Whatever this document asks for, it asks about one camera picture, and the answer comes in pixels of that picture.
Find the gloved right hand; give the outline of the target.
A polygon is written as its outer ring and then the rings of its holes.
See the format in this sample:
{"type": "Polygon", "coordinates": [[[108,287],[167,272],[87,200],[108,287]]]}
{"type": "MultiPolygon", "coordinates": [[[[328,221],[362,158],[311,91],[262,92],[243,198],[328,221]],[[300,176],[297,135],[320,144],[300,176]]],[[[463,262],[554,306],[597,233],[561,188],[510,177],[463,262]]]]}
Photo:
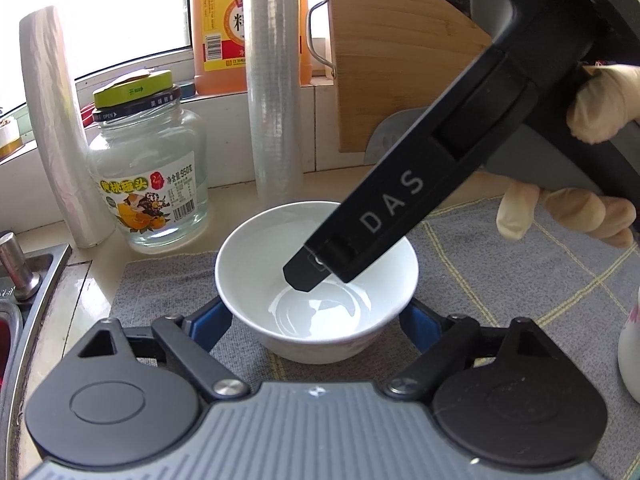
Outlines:
{"type": "MultiPolygon", "coordinates": [[[[590,79],[577,92],[566,113],[574,138],[599,144],[614,138],[639,117],[639,69],[631,65],[592,66],[590,79]]],[[[626,198],[600,196],[583,188],[548,191],[536,184],[512,180],[502,196],[496,217],[498,232],[507,240],[521,240],[544,205],[565,229],[584,233],[617,248],[634,244],[631,226],[636,207],[626,198]]]]}

